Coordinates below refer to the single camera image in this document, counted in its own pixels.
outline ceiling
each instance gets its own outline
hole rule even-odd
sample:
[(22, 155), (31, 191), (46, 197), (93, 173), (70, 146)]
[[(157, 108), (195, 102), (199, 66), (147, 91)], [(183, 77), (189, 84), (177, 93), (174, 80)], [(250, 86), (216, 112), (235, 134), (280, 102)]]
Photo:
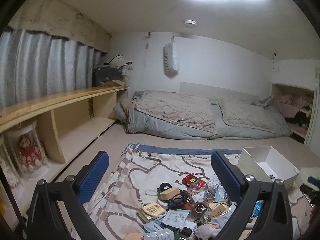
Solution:
[[(63, 0), (108, 32), (175, 32), (276, 59), (320, 59), (320, 39), (292, 0)], [(195, 28), (184, 20), (194, 20)]]

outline beige blanket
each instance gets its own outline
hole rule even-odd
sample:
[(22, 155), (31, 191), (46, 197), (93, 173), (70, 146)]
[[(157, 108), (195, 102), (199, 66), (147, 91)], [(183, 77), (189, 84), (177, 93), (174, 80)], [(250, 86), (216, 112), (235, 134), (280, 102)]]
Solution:
[(223, 121), (226, 125), (268, 131), (276, 136), (291, 134), (285, 119), (275, 109), (253, 106), (234, 99), (219, 99)]
[(142, 113), (216, 134), (210, 106), (207, 98), (154, 90), (146, 90), (135, 102), (135, 109)]

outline white cardboard box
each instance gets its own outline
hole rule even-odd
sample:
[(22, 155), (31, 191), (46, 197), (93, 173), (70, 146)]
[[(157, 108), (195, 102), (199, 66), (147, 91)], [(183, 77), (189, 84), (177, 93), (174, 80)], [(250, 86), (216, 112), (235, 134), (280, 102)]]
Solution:
[(251, 174), (259, 181), (281, 179), (287, 190), (299, 175), (299, 170), (272, 146), (243, 148), (237, 166), (244, 175)]
[(306, 184), (307, 186), (313, 188), (314, 190), (319, 190), (317, 186), (308, 182), (309, 176), (312, 176), (316, 179), (320, 179), (320, 168), (301, 168), (300, 174), (296, 179), (296, 184), (300, 187), (302, 184)]

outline red box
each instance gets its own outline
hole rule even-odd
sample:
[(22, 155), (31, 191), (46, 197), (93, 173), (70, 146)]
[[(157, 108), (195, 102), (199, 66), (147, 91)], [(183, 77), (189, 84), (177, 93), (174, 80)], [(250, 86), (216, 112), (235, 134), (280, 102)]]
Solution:
[(195, 184), (198, 187), (203, 187), (206, 184), (206, 182), (202, 179), (198, 179), (196, 176), (192, 174), (189, 174), (182, 179), (182, 184), (186, 185), (187, 187), (190, 187), (191, 184)]

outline white headboard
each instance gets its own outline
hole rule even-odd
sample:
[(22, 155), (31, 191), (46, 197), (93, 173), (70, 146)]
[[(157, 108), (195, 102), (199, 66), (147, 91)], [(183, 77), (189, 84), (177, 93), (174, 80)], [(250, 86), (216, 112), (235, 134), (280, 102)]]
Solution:
[(260, 97), (230, 89), (180, 82), (179, 92), (205, 98), (230, 98), (244, 101), (259, 101)]

